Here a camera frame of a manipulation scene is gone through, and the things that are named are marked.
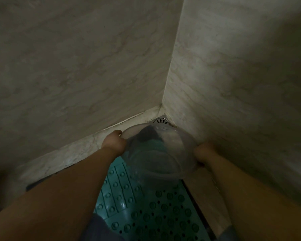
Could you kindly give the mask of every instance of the clear plastic container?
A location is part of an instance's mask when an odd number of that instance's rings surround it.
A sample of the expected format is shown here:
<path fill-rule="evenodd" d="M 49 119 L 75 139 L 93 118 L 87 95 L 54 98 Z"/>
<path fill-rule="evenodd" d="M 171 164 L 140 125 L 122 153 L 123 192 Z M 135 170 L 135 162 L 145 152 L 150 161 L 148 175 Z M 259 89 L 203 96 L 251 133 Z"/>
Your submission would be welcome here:
<path fill-rule="evenodd" d="M 167 188 L 196 169 L 194 138 L 185 131 L 164 124 L 138 124 L 126 129 L 122 158 L 141 185 Z"/>

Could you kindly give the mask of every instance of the forearm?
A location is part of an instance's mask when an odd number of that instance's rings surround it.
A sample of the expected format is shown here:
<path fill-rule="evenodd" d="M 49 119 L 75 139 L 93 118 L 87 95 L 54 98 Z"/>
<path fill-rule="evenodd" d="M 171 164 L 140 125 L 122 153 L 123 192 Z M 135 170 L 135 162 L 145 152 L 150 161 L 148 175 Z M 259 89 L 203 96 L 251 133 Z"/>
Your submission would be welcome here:
<path fill-rule="evenodd" d="M 301 240 L 301 207 L 219 155 L 209 164 L 243 240 Z"/>
<path fill-rule="evenodd" d="M 78 240 L 116 154 L 103 148 L 0 212 L 0 240 Z"/>

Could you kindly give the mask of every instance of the marble wall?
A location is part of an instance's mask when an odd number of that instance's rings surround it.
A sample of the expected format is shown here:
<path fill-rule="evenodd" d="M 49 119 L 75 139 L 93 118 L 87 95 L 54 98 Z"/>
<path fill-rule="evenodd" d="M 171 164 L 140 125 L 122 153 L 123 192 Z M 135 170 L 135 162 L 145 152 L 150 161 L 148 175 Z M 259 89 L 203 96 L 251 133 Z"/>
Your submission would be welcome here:
<path fill-rule="evenodd" d="M 301 0 L 185 0 L 163 105 L 301 203 Z"/>
<path fill-rule="evenodd" d="M 183 0 L 0 0 L 0 172 L 160 105 Z"/>

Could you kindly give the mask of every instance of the floor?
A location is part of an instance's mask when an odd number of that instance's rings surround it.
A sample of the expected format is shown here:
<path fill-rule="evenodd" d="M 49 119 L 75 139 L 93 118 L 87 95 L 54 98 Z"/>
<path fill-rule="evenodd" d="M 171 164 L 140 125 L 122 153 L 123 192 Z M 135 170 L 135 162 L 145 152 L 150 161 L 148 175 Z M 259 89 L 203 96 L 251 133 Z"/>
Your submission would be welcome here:
<path fill-rule="evenodd" d="M 115 129 L 125 130 L 145 123 L 165 113 L 162 106 L 154 107 L 119 124 L 101 130 L 79 141 L 64 146 L 40 158 L 34 159 L 0 177 L 0 210 L 24 194 L 26 186 L 75 164 L 101 147 L 105 136 Z M 210 173 L 198 168 L 192 176 L 184 179 L 193 198 L 216 236 L 230 225 L 225 203 L 214 186 Z"/>

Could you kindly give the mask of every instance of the floor drain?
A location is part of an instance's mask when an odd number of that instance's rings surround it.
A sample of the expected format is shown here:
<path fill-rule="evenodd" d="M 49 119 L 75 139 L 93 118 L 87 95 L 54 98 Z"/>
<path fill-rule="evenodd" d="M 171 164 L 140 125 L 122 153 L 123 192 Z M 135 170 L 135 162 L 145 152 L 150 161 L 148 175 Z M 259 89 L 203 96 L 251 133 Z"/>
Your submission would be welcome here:
<path fill-rule="evenodd" d="M 170 125 L 169 121 L 165 118 L 157 118 L 153 121 L 153 123 L 161 123 L 161 124 L 168 124 Z"/>

